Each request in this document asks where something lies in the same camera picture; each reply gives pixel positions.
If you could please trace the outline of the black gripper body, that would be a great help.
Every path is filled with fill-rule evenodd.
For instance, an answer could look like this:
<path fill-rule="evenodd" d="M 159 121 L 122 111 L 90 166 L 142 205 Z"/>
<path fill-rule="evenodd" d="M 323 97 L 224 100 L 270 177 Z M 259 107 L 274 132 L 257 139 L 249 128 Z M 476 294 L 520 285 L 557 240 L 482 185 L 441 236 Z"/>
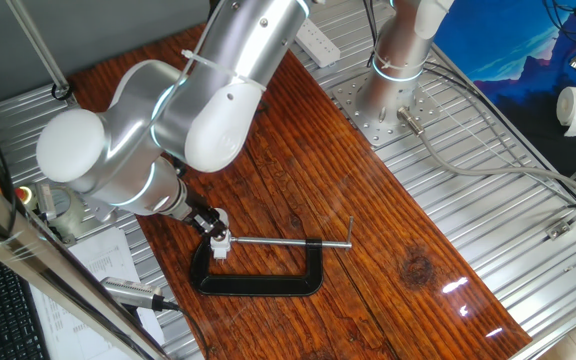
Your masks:
<path fill-rule="evenodd" d="M 189 192 L 185 204 L 190 208 L 190 213 L 183 218 L 183 222 L 191 225 L 197 231 L 200 231 L 199 218 L 218 219 L 218 212 L 199 194 Z"/>

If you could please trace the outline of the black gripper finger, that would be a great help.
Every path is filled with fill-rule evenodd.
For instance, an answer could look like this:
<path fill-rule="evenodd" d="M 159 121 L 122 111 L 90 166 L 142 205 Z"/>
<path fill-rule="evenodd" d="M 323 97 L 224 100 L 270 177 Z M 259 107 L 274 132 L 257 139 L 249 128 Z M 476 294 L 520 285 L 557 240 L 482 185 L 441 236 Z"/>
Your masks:
<path fill-rule="evenodd" d="M 203 238 L 220 238 L 224 237 L 228 231 L 228 225 L 221 219 L 204 219 L 198 220 L 200 235 Z"/>

